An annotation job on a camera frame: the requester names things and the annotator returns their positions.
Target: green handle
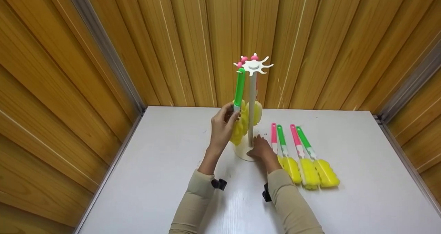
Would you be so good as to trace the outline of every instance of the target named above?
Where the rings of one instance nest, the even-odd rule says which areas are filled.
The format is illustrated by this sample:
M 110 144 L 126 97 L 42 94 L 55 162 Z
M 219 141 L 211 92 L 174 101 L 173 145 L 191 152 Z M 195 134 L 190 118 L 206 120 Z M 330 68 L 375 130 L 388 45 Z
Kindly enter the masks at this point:
M 297 129 L 297 133 L 299 134 L 299 138 L 304 144 L 305 148 L 311 148 L 311 144 L 308 142 L 305 134 L 302 131 L 302 128 L 300 126 L 296 126 L 296 129 Z
M 285 135 L 283 135 L 283 128 L 280 124 L 277 125 L 277 134 L 279 134 L 280 145 L 286 146 Z
M 239 68 L 237 72 L 238 75 L 237 75 L 236 93 L 234 95 L 234 105 L 240 107 L 242 104 L 242 96 L 244 94 L 245 69 Z

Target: black clip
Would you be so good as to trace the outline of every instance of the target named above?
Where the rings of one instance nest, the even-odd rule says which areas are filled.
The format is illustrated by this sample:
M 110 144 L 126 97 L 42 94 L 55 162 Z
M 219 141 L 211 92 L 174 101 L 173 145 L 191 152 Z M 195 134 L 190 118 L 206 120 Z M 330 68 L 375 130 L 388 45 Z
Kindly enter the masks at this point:
M 266 183 L 266 184 L 263 186 L 263 188 L 264 188 L 265 190 L 262 192 L 262 196 L 263 196 L 263 199 L 265 200 L 265 202 L 270 202 L 270 201 L 272 201 L 272 199 L 271 199 L 271 195 L 269 195 L 269 191 L 268 191 L 268 183 Z
M 225 189 L 225 187 L 227 186 L 227 182 L 226 181 L 224 181 L 223 179 L 219 179 L 219 181 L 218 180 L 216 180 L 216 179 L 212 179 L 211 180 L 211 185 L 215 188 L 215 189 L 219 189 L 219 190 L 224 190 Z

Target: beige sleeve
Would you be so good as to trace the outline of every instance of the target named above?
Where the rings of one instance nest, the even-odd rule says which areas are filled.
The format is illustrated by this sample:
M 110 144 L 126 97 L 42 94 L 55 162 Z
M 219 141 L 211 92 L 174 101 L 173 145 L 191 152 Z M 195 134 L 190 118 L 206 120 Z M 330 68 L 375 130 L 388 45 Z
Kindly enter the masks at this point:
M 268 191 L 287 234 L 324 233 L 286 171 L 276 170 L 268 175 Z
M 169 234 L 195 234 L 214 194 L 214 175 L 194 171 L 187 191 L 176 210 Z

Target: white table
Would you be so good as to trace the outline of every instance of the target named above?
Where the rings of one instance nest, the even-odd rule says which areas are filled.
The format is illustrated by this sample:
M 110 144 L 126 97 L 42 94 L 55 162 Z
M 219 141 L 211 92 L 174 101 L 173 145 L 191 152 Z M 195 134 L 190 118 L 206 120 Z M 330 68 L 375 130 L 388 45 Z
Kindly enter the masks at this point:
M 149 107 L 80 233 L 167 233 L 217 111 Z M 265 109 L 255 134 L 269 140 L 272 122 L 283 126 L 295 158 L 289 125 L 302 126 L 341 180 L 334 190 L 299 187 L 327 234 L 441 233 L 441 219 L 369 112 Z M 228 185 L 216 190 L 201 233 L 283 233 L 261 196 L 266 175 L 257 163 L 236 157 L 229 144 L 215 175 Z

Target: white pole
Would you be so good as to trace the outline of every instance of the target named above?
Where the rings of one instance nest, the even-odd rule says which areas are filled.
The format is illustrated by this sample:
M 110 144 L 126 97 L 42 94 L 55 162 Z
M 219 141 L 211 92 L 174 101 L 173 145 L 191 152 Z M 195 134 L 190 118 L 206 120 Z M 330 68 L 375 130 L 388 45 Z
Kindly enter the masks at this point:
M 253 128 L 254 128 L 254 105 L 256 101 L 256 82 L 257 73 L 249 79 L 249 101 L 248 101 L 248 147 L 253 147 Z

